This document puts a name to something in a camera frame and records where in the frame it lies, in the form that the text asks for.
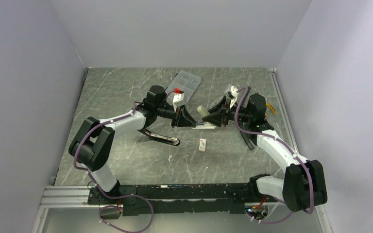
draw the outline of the black wire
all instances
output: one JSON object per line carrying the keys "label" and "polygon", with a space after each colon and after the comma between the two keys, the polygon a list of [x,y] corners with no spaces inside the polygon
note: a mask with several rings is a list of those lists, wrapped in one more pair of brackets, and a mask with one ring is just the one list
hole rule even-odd
{"label": "black wire", "polygon": [[93,182],[93,181],[88,182],[88,184],[86,185],[86,187],[88,188],[89,191],[91,191],[91,189],[89,188],[89,184],[90,184],[91,182]]}

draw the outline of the table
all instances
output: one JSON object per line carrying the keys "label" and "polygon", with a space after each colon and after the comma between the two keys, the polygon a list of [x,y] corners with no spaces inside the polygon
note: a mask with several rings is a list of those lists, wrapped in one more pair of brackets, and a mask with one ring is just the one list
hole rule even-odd
{"label": "table", "polygon": [[[151,85],[166,87],[180,70],[202,78],[186,107],[201,119],[197,107],[209,106],[223,95],[228,84],[250,86],[251,93],[265,96],[277,111],[267,110],[267,120],[290,143],[278,92],[267,68],[91,68],[71,126],[55,185],[85,185],[83,171],[72,166],[68,147],[87,117],[110,118],[128,112],[133,101],[142,101]],[[135,131],[115,139],[108,164],[121,184],[246,183],[261,173],[283,178],[283,172],[258,147],[249,151],[232,122],[214,130],[172,128],[169,119],[158,118],[149,127],[154,133],[178,137],[177,147],[154,142]],[[199,139],[207,140],[206,151],[198,151]]]}

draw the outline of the gray wall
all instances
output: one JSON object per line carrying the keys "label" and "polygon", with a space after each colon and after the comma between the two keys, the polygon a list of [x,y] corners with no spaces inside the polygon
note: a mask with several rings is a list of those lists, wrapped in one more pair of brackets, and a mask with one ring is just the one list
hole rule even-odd
{"label": "gray wall", "polygon": [[313,0],[277,69],[334,232],[373,232],[373,1]]}
{"label": "gray wall", "polygon": [[48,0],[0,0],[0,233],[31,232],[83,73]]}
{"label": "gray wall", "polygon": [[311,0],[51,0],[86,67],[276,67]]}

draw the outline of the small white scrap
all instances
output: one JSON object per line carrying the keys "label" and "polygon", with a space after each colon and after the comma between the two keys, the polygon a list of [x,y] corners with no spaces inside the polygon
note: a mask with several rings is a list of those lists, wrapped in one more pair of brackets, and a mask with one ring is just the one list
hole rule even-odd
{"label": "small white scrap", "polygon": [[199,151],[205,151],[205,148],[206,148],[206,139],[201,138]]}

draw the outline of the gray marble surface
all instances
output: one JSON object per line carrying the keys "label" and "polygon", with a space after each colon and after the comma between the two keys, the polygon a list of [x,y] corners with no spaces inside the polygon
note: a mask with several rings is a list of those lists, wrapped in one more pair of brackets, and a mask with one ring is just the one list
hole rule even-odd
{"label": "gray marble surface", "polygon": [[[189,100],[188,111],[196,119],[197,107],[209,106],[223,95],[225,87],[250,86],[265,96],[277,111],[267,110],[267,120],[289,142],[276,90],[266,68],[91,68],[76,109],[55,185],[83,185],[87,175],[72,167],[68,146],[83,120],[89,116],[110,118],[128,112],[133,101],[142,101],[151,85],[168,86],[184,70],[202,78]],[[159,118],[149,130],[178,137],[177,147],[154,142],[139,132],[116,138],[108,160],[121,184],[242,183],[260,173],[282,178],[283,172],[271,157],[255,147],[249,151],[233,123],[214,130],[172,128]],[[199,139],[207,139],[206,151],[198,151]]]}

